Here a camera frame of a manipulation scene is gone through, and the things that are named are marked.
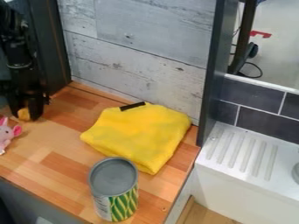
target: wooden floor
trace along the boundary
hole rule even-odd
[[[241,224],[194,202],[190,197],[177,224]]]

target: red object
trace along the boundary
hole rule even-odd
[[[250,37],[255,37],[255,35],[261,35],[264,39],[268,39],[272,36],[271,33],[263,32],[263,31],[250,31]]]

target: wooden countertop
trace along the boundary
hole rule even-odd
[[[110,223],[94,212],[87,185],[90,167],[105,156],[81,142],[101,111],[130,101],[72,82],[52,98],[37,122],[21,122],[24,133],[15,138],[0,157],[0,176],[56,207],[89,223]],[[0,114],[9,116],[7,108]],[[10,116],[9,125],[16,124]],[[139,172],[139,207],[122,223],[163,223],[199,148],[197,127],[192,126],[174,156],[151,176]]]

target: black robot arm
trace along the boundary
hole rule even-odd
[[[11,76],[11,80],[0,81],[0,95],[6,96],[14,116],[26,111],[26,120],[37,120],[43,114],[48,96],[42,88],[40,71],[29,44],[29,27],[23,15],[0,0],[0,46]]]

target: can label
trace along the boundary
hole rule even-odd
[[[138,187],[113,197],[94,197],[98,215],[107,221],[124,221],[135,212],[138,203]]]

